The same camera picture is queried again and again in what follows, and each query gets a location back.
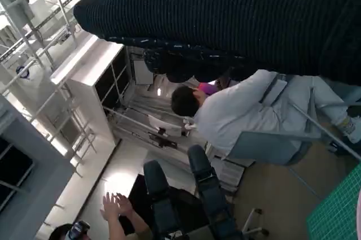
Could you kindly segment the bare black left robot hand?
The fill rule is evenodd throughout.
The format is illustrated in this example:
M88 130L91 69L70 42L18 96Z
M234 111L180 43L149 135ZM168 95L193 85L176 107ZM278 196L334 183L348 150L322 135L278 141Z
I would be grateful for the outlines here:
M144 164L143 170L155 221L153 238L169 239L171 233L181 232L178 239L244 239L204 149L193 145L187 154L208 224L190 232L185 230L188 217L179 214L179 204L164 171L158 161L152 160Z

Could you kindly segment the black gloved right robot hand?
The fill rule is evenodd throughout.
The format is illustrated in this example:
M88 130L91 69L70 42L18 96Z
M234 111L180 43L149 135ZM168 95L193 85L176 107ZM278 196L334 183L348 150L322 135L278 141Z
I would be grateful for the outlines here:
M360 85L360 0L80 0L73 14L172 82L265 69Z

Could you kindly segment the person's hand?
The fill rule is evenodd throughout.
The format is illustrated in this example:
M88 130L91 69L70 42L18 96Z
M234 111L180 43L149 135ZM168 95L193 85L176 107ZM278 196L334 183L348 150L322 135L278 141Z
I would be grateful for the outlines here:
M103 208L100 210L106 221L117 220L120 215L117 196L107 192L103 197Z
M133 213L133 207L129 199L121 193L117 193L116 201L119 207L119 214L129 219Z

